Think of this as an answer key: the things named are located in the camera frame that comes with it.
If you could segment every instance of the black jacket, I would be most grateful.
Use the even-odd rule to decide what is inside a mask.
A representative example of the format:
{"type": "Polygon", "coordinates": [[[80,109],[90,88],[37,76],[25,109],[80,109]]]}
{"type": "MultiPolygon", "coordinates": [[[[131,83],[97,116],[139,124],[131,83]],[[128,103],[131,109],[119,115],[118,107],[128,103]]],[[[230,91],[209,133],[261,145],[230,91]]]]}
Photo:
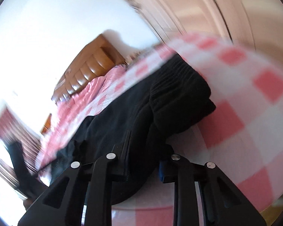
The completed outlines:
{"type": "Polygon", "coordinates": [[[210,94],[203,77],[175,54],[101,113],[85,118],[68,145],[57,153],[52,181],[72,161],[90,163],[110,153],[130,130],[129,181],[112,184],[112,204],[126,200],[141,188],[159,159],[172,152],[165,144],[167,137],[213,112],[210,94]]]}

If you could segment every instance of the pink checkered bedsheet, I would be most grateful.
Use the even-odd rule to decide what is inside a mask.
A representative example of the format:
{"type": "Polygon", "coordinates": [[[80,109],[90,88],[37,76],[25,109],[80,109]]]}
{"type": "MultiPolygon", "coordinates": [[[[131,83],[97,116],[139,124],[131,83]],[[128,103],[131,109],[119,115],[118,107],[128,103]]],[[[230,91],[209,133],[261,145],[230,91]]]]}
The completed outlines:
{"type": "MultiPolygon", "coordinates": [[[[283,193],[283,70],[230,41],[191,33],[157,48],[66,124],[56,142],[65,146],[87,115],[100,113],[175,51],[208,82],[217,108],[167,143],[194,163],[216,163],[259,211],[265,209],[283,193]]],[[[114,206],[114,226],[172,225],[174,187],[160,183],[156,173],[114,206]]]]}

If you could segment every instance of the metal screw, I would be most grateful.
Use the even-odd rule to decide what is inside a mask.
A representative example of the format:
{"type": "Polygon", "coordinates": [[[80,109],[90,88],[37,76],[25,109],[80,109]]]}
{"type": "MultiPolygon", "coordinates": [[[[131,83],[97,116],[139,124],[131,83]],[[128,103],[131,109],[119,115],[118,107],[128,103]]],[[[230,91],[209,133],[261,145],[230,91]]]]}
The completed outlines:
{"type": "Polygon", "coordinates": [[[78,168],[80,166],[80,163],[78,161],[74,161],[73,163],[71,163],[71,168],[75,169],[78,168]]]}
{"type": "Polygon", "coordinates": [[[215,163],[213,163],[213,162],[208,162],[208,163],[206,164],[206,166],[207,166],[208,168],[211,168],[211,169],[213,169],[213,168],[216,167],[215,163]]]}
{"type": "Polygon", "coordinates": [[[174,155],[171,155],[171,158],[172,158],[173,161],[178,161],[178,160],[180,160],[180,155],[174,154],[174,155]]]}
{"type": "Polygon", "coordinates": [[[116,154],[114,154],[114,153],[109,153],[109,154],[106,155],[106,158],[109,159],[109,160],[112,160],[115,157],[116,157],[116,154]]]}

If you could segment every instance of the pink bedspread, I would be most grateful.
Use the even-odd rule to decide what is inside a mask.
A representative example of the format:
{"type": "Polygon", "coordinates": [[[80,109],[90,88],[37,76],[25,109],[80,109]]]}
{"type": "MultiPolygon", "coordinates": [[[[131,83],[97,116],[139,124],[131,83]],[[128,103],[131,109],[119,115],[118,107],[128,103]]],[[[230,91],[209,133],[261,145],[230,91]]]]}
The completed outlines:
{"type": "Polygon", "coordinates": [[[73,121],[82,110],[91,103],[94,98],[103,93],[116,79],[125,73],[126,69],[122,65],[113,67],[105,76],[93,79],[78,94],[73,95],[70,100],[59,102],[57,112],[52,114],[51,132],[41,140],[42,150],[37,160],[41,160],[42,167],[55,158],[56,152],[65,146],[61,137],[69,133],[73,121]]]}
{"type": "MultiPolygon", "coordinates": [[[[65,146],[87,115],[101,112],[174,51],[203,75],[217,108],[168,143],[192,162],[215,162],[259,211],[265,209],[283,193],[283,70],[230,41],[191,33],[158,48],[98,93],[61,127],[55,142],[65,146]]],[[[173,189],[153,173],[134,196],[114,206],[113,225],[171,226],[173,189]]]]}

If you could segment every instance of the bed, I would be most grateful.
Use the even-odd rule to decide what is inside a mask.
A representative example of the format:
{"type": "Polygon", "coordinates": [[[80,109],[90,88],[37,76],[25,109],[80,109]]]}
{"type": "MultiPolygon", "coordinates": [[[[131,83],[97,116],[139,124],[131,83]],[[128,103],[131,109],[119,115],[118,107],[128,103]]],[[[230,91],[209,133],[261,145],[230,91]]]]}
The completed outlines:
{"type": "MultiPolygon", "coordinates": [[[[127,70],[115,66],[113,69],[121,67],[121,73],[113,80],[109,80],[109,71],[88,83],[103,82],[86,105],[53,125],[42,165],[67,144],[86,116],[100,113],[175,52],[208,82],[217,109],[167,142],[190,161],[215,162],[259,211],[264,210],[283,193],[283,70],[270,59],[209,34],[193,32],[175,37],[127,70]]],[[[76,106],[74,99],[79,94],[58,105],[73,101],[72,106],[76,106]]],[[[171,225],[173,186],[161,184],[155,171],[141,190],[113,210],[116,225],[171,225]]]]}
{"type": "MultiPolygon", "coordinates": [[[[273,16],[269,18],[271,23],[261,26],[264,11],[254,13],[247,0],[126,1],[165,44],[136,60],[129,70],[122,69],[105,90],[97,91],[86,106],[69,117],[71,125],[67,121],[57,124],[52,118],[52,133],[43,144],[55,145],[44,149],[41,165],[67,144],[87,115],[100,113],[177,52],[208,82],[217,109],[184,133],[169,138],[168,143],[192,162],[215,162],[263,211],[283,194],[283,69],[274,64],[276,60],[283,65],[283,30],[276,29],[283,29],[277,20],[281,17],[283,21],[283,4],[279,0],[260,0],[281,11],[281,16],[273,16]],[[271,58],[254,54],[240,44],[271,58]]],[[[72,67],[74,64],[55,88],[52,99],[58,105],[67,103],[92,80],[84,80],[83,73],[72,67]]],[[[132,198],[113,207],[113,224],[171,226],[173,189],[171,184],[161,184],[154,172],[132,198]]]]}
{"type": "Polygon", "coordinates": [[[104,76],[115,65],[125,64],[124,58],[100,34],[88,43],[71,62],[63,76],[57,83],[51,100],[69,100],[70,97],[81,90],[94,78],[104,76]]]}

